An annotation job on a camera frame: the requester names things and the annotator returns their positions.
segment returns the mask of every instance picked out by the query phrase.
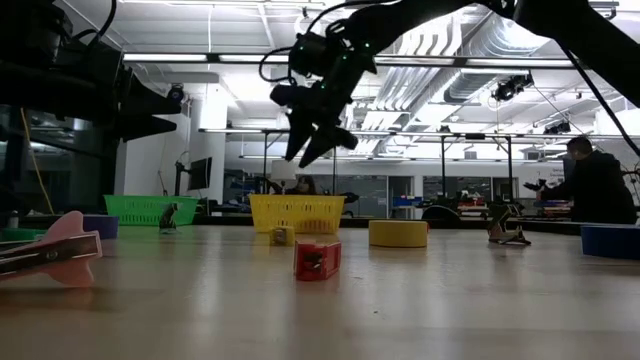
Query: man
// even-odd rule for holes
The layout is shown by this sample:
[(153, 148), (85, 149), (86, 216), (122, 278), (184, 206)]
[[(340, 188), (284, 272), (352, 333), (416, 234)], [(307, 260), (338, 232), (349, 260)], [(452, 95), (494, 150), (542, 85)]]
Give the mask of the man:
[(611, 154), (594, 151), (582, 136), (569, 141), (567, 152), (576, 161), (573, 172), (559, 186), (541, 190), (541, 200), (573, 198), (573, 221), (635, 224), (636, 209), (620, 162)]

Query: robotic arm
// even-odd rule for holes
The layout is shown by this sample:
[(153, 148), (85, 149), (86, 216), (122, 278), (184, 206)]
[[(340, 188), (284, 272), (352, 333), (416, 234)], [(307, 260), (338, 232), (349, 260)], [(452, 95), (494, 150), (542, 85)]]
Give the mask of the robotic arm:
[(640, 47), (593, 10), (588, 0), (519, 0), (517, 3), (515, 0), (401, 0), (390, 5), (382, 2), (348, 3), (379, 4), (332, 23), (325, 37), (312, 33), (311, 27), (307, 33), (298, 34), (289, 52), (290, 70), (307, 77), (315, 75), (321, 80), (308, 88), (290, 79), (291, 85), (277, 85), (271, 93), (273, 101), (290, 109), (287, 160), (292, 160), (309, 138), (311, 142), (300, 167), (336, 146), (354, 149), (358, 140), (338, 127), (339, 116), (345, 105), (352, 102), (351, 93), (362, 74), (376, 73), (374, 56), (414, 27), (472, 3), (485, 5), (538, 35), (556, 40), (640, 106), (640, 87), (628, 81), (640, 79), (640, 68), (636, 65), (640, 62)]

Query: plastic basket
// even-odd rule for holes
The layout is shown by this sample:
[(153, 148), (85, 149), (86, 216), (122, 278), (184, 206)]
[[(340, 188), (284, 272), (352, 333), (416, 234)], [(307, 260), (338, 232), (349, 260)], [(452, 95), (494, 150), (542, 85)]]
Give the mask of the plastic basket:
[(250, 195), (256, 232), (291, 226), (296, 233), (335, 234), (340, 228), (344, 196)]
[(198, 199), (185, 196), (129, 196), (105, 195), (107, 212), (117, 216), (120, 225), (158, 226), (169, 204), (178, 204), (173, 215), (176, 225), (191, 225)]

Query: yellow tape roll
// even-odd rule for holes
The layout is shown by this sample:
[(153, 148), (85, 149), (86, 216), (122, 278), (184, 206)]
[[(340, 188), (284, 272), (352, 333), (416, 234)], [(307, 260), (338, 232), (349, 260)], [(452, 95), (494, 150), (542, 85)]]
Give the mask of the yellow tape roll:
[(369, 221), (369, 245), (426, 247), (429, 225), (422, 221)]

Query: red toy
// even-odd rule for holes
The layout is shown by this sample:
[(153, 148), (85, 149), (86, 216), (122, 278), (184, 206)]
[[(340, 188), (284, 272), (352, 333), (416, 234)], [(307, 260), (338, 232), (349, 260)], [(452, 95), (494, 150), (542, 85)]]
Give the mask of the red toy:
[(97, 231), (84, 232), (82, 213), (72, 211), (56, 221), (42, 240), (0, 252), (0, 281), (45, 273), (73, 287), (93, 284), (89, 260), (102, 256)]
[(294, 271), (301, 281), (326, 280), (340, 269), (342, 243), (305, 243), (296, 241)]

